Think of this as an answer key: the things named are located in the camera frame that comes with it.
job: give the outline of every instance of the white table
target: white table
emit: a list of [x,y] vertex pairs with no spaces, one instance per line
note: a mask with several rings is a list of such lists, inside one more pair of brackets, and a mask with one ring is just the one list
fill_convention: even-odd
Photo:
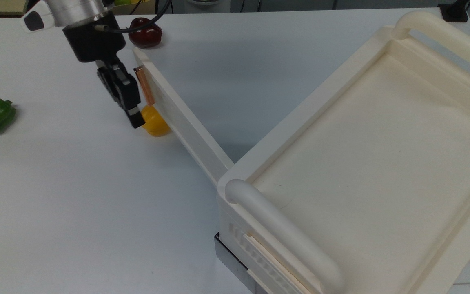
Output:
[[[168,15],[147,54],[237,160],[408,11]],[[0,19],[0,98],[19,109],[0,136],[0,294],[248,293],[215,257],[214,186],[173,134],[129,126],[60,28]]]

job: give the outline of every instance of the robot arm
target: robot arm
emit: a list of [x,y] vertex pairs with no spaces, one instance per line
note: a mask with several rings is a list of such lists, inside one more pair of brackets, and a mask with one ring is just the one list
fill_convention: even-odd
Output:
[[119,33],[96,29],[120,31],[109,11],[112,7],[113,0],[41,0],[21,18],[21,25],[26,32],[54,25],[65,27],[63,32],[77,59],[97,64],[97,76],[104,87],[124,110],[132,127],[138,128],[144,119],[137,107],[140,103],[137,82],[117,57],[125,39]]

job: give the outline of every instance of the plastic tray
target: plastic tray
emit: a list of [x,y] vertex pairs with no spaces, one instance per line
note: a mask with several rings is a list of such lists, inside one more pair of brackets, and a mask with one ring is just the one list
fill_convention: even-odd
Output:
[[451,287],[470,258],[470,74],[411,28],[470,62],[430,13],[381,28],[220,179],[237,256],[260,244],[310,292]]

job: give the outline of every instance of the tray handle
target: tray handle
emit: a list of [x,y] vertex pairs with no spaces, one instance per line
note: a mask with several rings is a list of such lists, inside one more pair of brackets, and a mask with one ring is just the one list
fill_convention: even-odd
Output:
[[324,294],[344,292],[344,278],[336,262],[269,202],[259,190],[244,180],[232,179],[226,184],[224,192],[229,203],[242,205],[318,277]]
[[470,62],[470,36],[439,17],[425,11],[407,13],[399,19],[391,36],[393,39],[403,40],[409,35],[411,29],[424,33]]

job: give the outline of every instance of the black cable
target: black cable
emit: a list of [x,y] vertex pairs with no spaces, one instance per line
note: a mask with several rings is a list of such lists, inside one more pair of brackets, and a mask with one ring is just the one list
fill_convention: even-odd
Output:
[[139,7],[141,1],[142,0],[139,0],[138,3],[135,4],[135,7],[134,7],[134,9],[132,9],[132,12],[130,12],[130,15],[132,15],[135,12],[135,10]]
[[159,13],[157,13],[157,15],[155,15],[155,17],[153,17],[149,22],[146,22],[145,24],[143,24],[141,26],[138,26],[138,27],[135,27],[135,28],[112,29],[109,26],[106,26],[106,25],[103,25],[103,24],[102,25],[98,24],[97,26],[94,26],[93,28],[97,31],[105,31],[105,32],[112,32],[112,33],[129,33],[129,32],[135,32],[135,31],[138,31],[138,30],[142,30],[142,29],[145,29],[145,28],[155,24],[155,22],[157,20],[159,20],[159,18],[161,18],[162,15],[164,15],[164,13],[168,10],[168,7],[170,7],[170,4],[171,4],[171,0],[166,0],[166,4],[164,4],[164,7],[162,8],[162,10]]

